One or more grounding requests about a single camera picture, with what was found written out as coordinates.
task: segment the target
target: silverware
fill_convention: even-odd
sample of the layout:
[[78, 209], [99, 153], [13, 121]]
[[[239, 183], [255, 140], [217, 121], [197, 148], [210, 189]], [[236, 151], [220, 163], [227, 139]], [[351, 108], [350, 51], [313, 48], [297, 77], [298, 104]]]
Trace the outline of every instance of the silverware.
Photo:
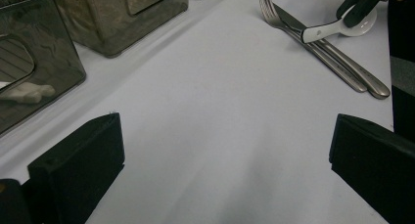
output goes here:
[[326, 55], [322, 50], [320, 50], [315, 44], [307, 43], [304, 44], [300, 40], [300, 35], [290, 29], [285, 23], [283, 23], [277, 12], [274, 9], [273, 3], [271, 0], [259, 0], [259, 5], [265, 20], [271, 26], [285, 31], [287, 34], [292, 36], [298, 41], [307, 51], [316, 56], [322, 63], [329, 67], [336, 75], [338, 75], [345, 83], [347, 83], [352, 89], [361, 93], [367, 90], [356, 77], [354, 77], [349, 71], [344, 67], [341, 67], [332, 57]]
[[[284, 22], [286, 26], [297, 32], [301, 32], [302, 30], [306, 29], [304, 24], [281, 9], [279, 6], [273, 4], [273, 7], [280, 17], [281, 21]], [[345, 55], [338, 48], [330, 44], [330, 42], [328, 42], [326, 39], [321, 39], [315, 41], [314, 43], [331, 57], [336, 59], [341, 65], [347, 68], [347, 70], [355, 75], [360, 81], [362, 81], [369, 89], [369, 93], [371, 93], [375, 98], [386, 99], [391, 94], [390, 89], [384, 83], [382, 83], [372, 73], [367, 71], [364, 67], [355, 62], [349, 56]]]

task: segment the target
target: table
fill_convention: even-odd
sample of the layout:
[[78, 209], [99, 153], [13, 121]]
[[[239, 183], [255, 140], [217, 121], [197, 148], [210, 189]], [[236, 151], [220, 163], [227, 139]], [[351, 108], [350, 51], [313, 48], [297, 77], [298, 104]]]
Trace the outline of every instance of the table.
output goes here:
[[[274, 0], [306, 25], [344, 0]], [[330, 42], [391, 87], [387, 6]], [[125, 167], [88, 223], [386, 223], [328, 160], [338, 113], [389, 130], [392, 97], [354, 92], [262, 18], [258, 0], [191, 0], [121, 56], [76, 45], [86, 81], [0, 139], [0, 176], [73, 130], [121, 116]]]

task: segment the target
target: fork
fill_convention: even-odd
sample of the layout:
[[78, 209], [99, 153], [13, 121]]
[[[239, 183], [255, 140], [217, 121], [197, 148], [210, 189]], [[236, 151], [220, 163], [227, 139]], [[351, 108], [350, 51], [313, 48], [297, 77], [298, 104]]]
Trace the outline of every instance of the fork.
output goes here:
[[362, 93], [367, 91], [365, 85], [363, 85], [354, 75], [348, 72], [344, 67], [339, 65], [332, 57], [324, 53], [319, 47], [314, 43], [302, 43], [300, 35], [287, 27], [280, 19], [276, 13], [272, 0], [259, 0], [259, 5], [262, 11], [262, 14], [271, 26], [281, 29], [295, 40], [298, 41], [308, 52], [317, 57], [323, 64], [325, 64], [329, 69], [331, 69], [338, 77], [340, 77], [345, 83], [347, 83], [353, 90], [356, 92]]

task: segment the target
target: white plastic spoon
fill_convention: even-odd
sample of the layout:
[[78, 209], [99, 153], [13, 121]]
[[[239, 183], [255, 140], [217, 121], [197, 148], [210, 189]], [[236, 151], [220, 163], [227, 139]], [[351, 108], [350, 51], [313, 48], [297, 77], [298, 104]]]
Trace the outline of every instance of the white plastic spoon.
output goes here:
[[343, 18], [347, 15], [347, 13], [351, 10], [349, 8], [345, 14], [336, 22], [328, 23], [325, 25], [313, 26], [308, 27], [301, 33], [301, 40], [303, 43], [313, 42], [316, 40], [323, 39], [326, 36], [333, 35], [335, 33], [341, 33], [346, 36], [360, 36], [366, 33], [367, 31], [372, 28], [373, 24], [376, 21], [378, 14], [376, 13], [376, 9], [373, 9], [369, 15], [367, 15], [360, 24], [354, 27], [347, 27], [343, 23]]

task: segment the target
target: clear plastic box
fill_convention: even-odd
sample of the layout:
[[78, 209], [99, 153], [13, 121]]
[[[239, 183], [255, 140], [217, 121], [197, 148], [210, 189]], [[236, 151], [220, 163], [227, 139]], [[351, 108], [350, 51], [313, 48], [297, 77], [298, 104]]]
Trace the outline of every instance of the clear plastic box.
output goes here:
[[73, 41], [112, 58], [188, 8], [189, 0], [56, 0]]
[[54, 0], [0, 0], [0, 135], [84, 78]]

